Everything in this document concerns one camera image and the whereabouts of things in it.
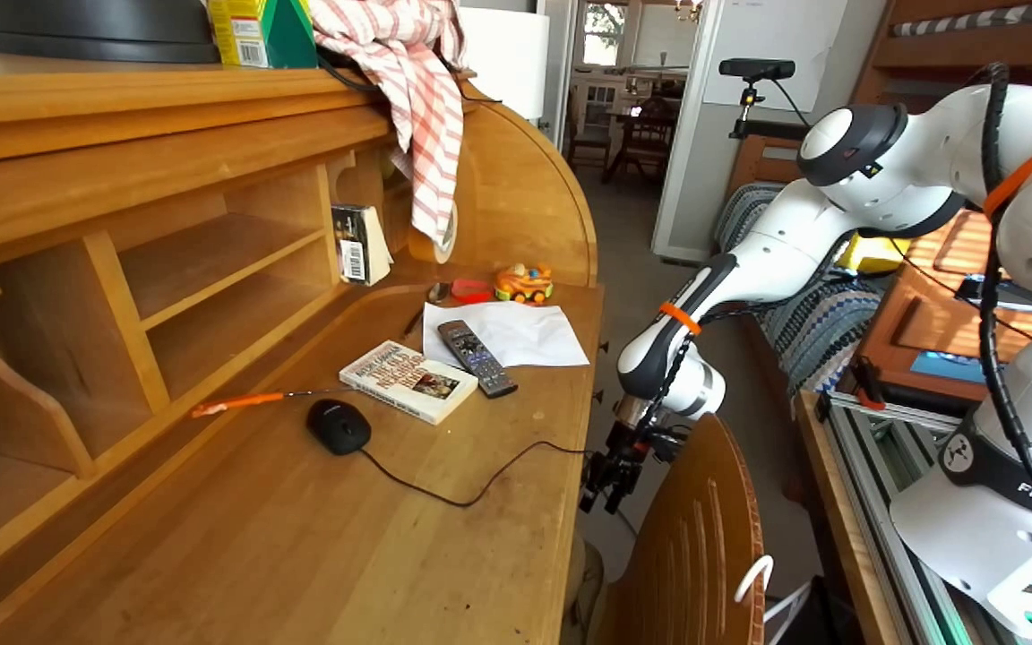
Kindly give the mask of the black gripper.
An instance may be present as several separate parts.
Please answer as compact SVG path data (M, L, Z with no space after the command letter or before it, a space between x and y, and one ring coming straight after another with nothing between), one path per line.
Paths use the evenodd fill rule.
M675 463L682 445L683 429L678 416L657 410L654 403L621 403L607 445L583 457L582 507L592 513L603 505L607 513L617 513L636 489L646 457L657 455L661 463Z

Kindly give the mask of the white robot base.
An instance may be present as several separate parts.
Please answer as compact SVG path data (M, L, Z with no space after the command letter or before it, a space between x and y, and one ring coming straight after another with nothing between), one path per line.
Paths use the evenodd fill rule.
M1032 343L1004 365L1032 455ZM986 397L940 447L936 467L890 505L902 544L1032 640L1032 478Z

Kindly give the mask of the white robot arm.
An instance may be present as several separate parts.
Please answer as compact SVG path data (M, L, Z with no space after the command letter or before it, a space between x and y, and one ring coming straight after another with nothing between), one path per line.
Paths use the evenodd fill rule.
M1023 410L994 346L999 277L1032 292L1032 85L988 83L955 89L922 113L855 105L808 127L798 179L621 351L629 416L609 447L587 457L582 507L594 496L617 507L636 489L657 410L704 418L719 409L725 381L694 351L699 321L717 304L786 299L845 236L922 236L963 209L994 218L979 304L981 371L1012 467L1032 487Z

